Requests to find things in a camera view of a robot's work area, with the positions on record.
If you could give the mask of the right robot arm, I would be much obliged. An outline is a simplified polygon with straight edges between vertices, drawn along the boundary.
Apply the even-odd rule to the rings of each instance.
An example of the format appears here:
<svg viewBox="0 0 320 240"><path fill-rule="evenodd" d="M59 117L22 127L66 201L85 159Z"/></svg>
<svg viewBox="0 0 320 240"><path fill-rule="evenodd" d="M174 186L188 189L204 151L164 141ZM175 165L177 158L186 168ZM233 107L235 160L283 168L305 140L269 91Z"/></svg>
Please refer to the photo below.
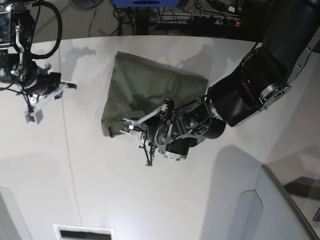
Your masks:
<svg viewBox="0 0 320 240"><path fill-rule="evenodd" d="M45 7L53 11L57 20L57 38L46 54L32 53L38 17L33 17L28 5ZM27 122L39 124L43 120L43 108L53 100L62 98L66 89L77 85L62 81L59 72L51 72L51 65L37 65L59 49L63 22L56 6L45 0L2 0L0 2L0 89L22 96Z"/></svg>

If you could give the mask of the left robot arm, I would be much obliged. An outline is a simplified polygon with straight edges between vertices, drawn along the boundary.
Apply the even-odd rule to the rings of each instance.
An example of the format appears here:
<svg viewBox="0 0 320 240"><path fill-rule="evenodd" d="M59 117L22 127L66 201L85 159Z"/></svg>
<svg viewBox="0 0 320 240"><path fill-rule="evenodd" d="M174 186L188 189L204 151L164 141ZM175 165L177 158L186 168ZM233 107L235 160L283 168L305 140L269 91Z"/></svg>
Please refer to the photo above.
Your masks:
<svg viewBox="0 0 320 240"><path fill-rule="evenodd" d="M242 124L286 95L319 39L319 1L274 0L262 44L256 44L231 74L180 107L165 99L140 119L126 118L121 132L140 134L148 166L155 152L174 161L185 159L190 148L219 138L226 126Z"/></svg>

